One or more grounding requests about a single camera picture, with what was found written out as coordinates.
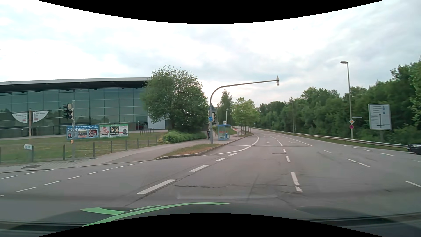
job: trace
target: asphalt road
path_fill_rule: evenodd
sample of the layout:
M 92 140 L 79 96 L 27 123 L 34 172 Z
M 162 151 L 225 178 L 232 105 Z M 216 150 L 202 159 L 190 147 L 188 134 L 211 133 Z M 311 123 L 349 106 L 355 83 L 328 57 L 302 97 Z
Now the asphalt road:
M 204 201 L 374 215 L 421 211 L 421 156 L 253 133 L 205 156 L 0 174 L 0 220 Z

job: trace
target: manhole cover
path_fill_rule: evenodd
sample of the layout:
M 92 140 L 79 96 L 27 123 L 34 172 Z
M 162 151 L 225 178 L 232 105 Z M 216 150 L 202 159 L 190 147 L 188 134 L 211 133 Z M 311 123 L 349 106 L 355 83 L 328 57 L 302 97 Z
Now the manhole cover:
M 38 164 L 38 165 L 28 165 L 28 166 L 25 166 L 25 167 L 23 167 L 23 168 L 21 168 L 21 169 L 38 168 L 38 167 L 40 167 L 40 166 L 41 166 L 40 164 Z

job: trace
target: fence post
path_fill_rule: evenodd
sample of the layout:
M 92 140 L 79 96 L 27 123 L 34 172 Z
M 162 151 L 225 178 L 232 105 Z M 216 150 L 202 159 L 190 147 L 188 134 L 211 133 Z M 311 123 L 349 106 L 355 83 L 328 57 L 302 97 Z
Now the fence post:
M 31 162 L 34 162 L 34 145 L 32 145 L 32 155 L 31 155 Z

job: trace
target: sky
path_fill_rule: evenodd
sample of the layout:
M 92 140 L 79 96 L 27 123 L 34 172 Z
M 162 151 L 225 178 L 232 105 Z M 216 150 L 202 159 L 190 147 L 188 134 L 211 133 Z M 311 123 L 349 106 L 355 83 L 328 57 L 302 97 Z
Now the sky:
M 256 105 L 310 86 L 348 91 L 391 78 L 421 56 L 420 0 L 244 24 L 177 24 L 102 15 L 36 0 L 0 0 L 0 81 L 150 77 L 171 65 Z M 223 89 L 212 103 L 216 105 Z

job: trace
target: car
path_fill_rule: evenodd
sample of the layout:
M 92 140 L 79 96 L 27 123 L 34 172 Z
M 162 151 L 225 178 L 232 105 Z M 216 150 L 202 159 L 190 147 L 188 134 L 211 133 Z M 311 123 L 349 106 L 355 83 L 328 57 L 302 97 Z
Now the car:
M 409 144 L 408 147 L 407 147 L 407 150 L 409 152 L 413 152 L 417 155 L 421 155 L 421 143 Z

